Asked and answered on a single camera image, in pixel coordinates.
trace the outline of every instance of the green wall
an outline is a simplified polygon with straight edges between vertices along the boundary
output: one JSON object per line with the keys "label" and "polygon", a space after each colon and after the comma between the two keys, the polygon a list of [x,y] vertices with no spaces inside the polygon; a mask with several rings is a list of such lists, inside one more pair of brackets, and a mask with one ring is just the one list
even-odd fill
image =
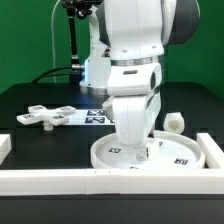
{"label": "green wall", "polygon": [[[199,0],[201,24],[185,45],[166,49],[165,81],[201,83],[224,99],[223,0]],[[51,13],[56,0],[2,1],[0,13],[0,92],[16,83],[30,82],[52,68]],[[79,55],[89,52],[88,21],[76,21]],[[69,65],[67,16],[56,13],[57,66]]]}
{"label": "green wall", "polygon": [[166,79],[200,83],[224,99],[224,2],[198,2],[199,29],[186,44],[168,47]]}

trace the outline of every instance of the black table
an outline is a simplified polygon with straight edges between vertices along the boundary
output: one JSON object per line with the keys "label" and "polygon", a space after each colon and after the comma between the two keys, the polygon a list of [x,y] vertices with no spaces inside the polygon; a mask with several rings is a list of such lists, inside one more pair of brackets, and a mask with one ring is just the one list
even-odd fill
{"label": "black table", "polygon": [[[161,86],[162,109],[181,112],[183,135],[208,132],[224,149],[224,102],[194,83]],[[79,92],[69,84],[18,84],[0,95],[0,133],[10,134],[12,151],[0,169],[91,168],[90,148],[113,126],[60,126],[43,131],[41,123],[23,126],[16,116],[28,106],[97,109],[107,97]],[[223,195],[67,195],[0,197],[2,223],[223,223]]]}

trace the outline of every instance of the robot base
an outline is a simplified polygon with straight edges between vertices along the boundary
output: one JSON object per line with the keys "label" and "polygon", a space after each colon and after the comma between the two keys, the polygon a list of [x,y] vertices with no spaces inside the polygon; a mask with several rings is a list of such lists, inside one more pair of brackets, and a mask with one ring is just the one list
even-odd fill
{"label": "robot base", "polygon": [[83,84],[83,82],[80,82],[80,91],[83,93],[90,93],[94,95],[101,95],[101,96],[108,95],[107,88],[93,88],[90,86],[86,86],[85,84]]}

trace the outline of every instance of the white plastic piece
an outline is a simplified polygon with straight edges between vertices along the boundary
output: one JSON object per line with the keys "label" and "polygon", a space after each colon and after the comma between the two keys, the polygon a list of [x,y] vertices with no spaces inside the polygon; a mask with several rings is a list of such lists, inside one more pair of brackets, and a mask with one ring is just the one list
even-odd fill
{"label": "white plastic piece", "polygon": [[85,176],[86,194],[117,194],[121,191],[120,179],[119,169],[87,170]]}
{"label": "white plastic piece", "polygon": [[0,171],[0,195],[85,194],[85,169]]}
{"label": "white plastic piece", "polygon": [[209,168],[224,169],[224,153],[207,133],[197,134],[197,142],[205,154],[206,164]]}
{"label": "white plastic piece", "polygon": [[184,131],[184,118],[181,113],[169,113],[165,117],[163,128],[167,132],[181,134]]}
{"label": "white plastic piece", "polygon": [[205,156],[197,142],[182,135],[162,131],[155,131],[154,136],[160,147],[159,154],[155,151],[151,159],[137,159],[138,150],[135,147],[125,147],[120,144],[116,134],[111,134],[93,144],[91,163],[96,169],[179,170],[204,167]]}
{"label": "white plastic piece", "polygon": [[44,130],[53,130],[53,125],[58,126],[69,122],[66,115],[71,115],[76,112],[76,109],[71,106],[59,107],[54,110],[48,110],[42,105],[32,106],[28,108],[30,114],[17,116],[17,120],[24,125],[34,124],[39,121],[44,121]]}
{"label": "white plastic piece", "polygon": [[11,139],[10,135],[0,135],[0,164],[4,161],[6,156],[11,151]]}
{"label": "white plastic piece", "polygon": [[108,80],[108,94],[110,96],[150,94],[161,81],[161,66],[157,62],[138,66],[112,66]]}
{"label": "white plastic piece", "polygon": [[223,169],[0,171],[0,196],[224,194]]}

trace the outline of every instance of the black cable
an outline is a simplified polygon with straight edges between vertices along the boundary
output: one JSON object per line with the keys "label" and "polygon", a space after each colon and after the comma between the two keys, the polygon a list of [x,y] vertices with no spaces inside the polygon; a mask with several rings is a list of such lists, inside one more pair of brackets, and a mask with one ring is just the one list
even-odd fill
{"label": "black cable", "polygon": [[77,73],[73,72],[73,73],[68,73],[68,74],[49,74],[49,75],[45,75],[45,76],[36,78],[35,83],[38,83],[38,81],[40,81],[43,78],[54,77],[54,76],[72,76],[72,75],[81,75],[81,73],[80,72],[77,72]]}
{"label": "black cable", "polygon": [[49,74],[51,74],[53,72],[66,70],[66,69],[72,69],[72,66],[63,66],[63,67],[58,67],[58,68],[54,68],[54,69],[51,69],[49,71],[46,71],[43,74],[41,74],[40,76],[38,76],[37,78],[35,78],[31,83],[37,83],[40,79],[42,79],[43,77],[48,77],[47,75],[49,75]]}
{"label": "black cable", "polygon": [[77,52],[76,35],[75,35],[76,27],[74,25],[75,19],[74,19],[74,17],[69,17],[68,21],[69,21],[69,27],[70,27],[70,42],[71,42],[72,56],[77,56],[78,52]]}

